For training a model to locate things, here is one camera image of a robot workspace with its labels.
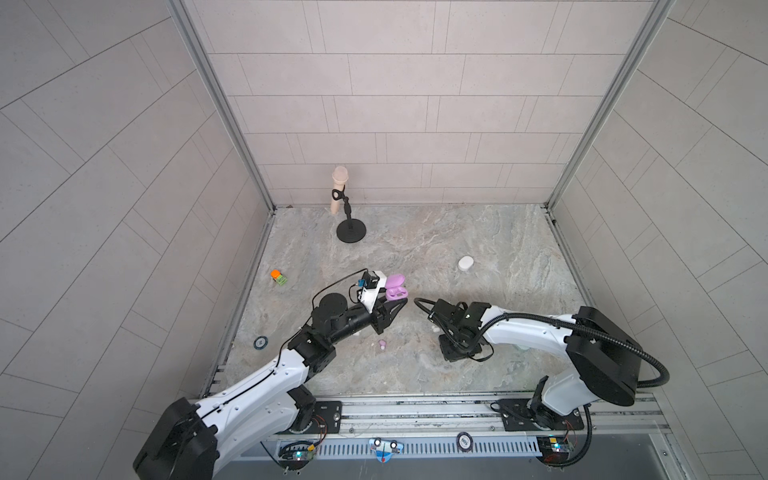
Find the purple earbud case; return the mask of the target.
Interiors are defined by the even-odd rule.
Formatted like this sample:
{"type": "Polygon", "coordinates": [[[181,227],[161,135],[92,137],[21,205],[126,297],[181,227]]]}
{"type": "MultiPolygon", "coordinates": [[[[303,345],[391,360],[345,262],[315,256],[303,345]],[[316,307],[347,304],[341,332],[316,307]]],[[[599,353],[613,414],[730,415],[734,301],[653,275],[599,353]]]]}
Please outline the purple earbud case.
{"type": "Polygon", "coordinates": [[[387,277],[385,282],[385,297],[388,301],[397,301],[408,297],[404,275],[395,274],[387,277]]]}

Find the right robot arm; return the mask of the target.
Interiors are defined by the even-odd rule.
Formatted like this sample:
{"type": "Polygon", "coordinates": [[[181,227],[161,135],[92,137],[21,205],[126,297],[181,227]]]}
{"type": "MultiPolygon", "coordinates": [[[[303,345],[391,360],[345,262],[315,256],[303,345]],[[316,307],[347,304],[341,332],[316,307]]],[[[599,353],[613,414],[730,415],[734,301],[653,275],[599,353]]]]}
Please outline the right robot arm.
{"type": "Polygon", "coordinates": [[[594,308],[544,316],[482,302],[450,304],[440,299],[417,305],[440,328],[441,350],[448,361],[472,358],[484,344],[516,345],[567,360],[563,372],[540,380],[529,401],[533,415],[566,416],[596,400],[618,406],[635,403],[640,347],[594,308]]]}

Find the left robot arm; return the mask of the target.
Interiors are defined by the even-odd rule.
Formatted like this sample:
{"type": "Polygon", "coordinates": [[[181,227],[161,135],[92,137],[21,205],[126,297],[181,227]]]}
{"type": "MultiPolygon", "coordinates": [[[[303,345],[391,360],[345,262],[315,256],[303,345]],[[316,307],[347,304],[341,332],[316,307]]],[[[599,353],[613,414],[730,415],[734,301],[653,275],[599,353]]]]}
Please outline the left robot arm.
{"type": "Polygon", "coordinates": [[[328,294],[277,357],[226,390],[168,406],[133,461],[141,479],[211,479],[268,437],[302,430],[316,399],[306,382],[336,356],[338,342],[367,327],[382,333],[406,299],[375,299],[371,309],[328,294]]]}

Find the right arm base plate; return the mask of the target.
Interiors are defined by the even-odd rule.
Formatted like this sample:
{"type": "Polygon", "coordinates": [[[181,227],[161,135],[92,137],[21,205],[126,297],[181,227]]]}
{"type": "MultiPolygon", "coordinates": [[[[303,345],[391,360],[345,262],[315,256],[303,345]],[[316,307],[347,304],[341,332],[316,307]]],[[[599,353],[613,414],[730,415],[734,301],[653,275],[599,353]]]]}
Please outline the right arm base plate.
{"type": "Polygon", "coordinates": [[[573,410],[562,416],[544,405],[529,406],[528,399],[499,399],[491,409],[501,416],[504,429],[511,431],[562,431],[584,430],[584,416],[573,410]]]}

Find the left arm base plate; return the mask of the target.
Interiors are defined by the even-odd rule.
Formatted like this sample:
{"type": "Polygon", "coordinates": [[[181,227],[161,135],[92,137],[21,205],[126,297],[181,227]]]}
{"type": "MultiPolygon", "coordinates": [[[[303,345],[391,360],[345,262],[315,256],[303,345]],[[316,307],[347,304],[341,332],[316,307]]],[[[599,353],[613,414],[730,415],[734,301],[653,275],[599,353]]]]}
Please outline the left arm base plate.
{"type": "Polygon", "coordinates": [[[302,407],[288,432],[294,435],[338,434],[341,429],[342,406],[339,401],[317,401],[312,411],[309,411],[308,406],[302,407]]]}

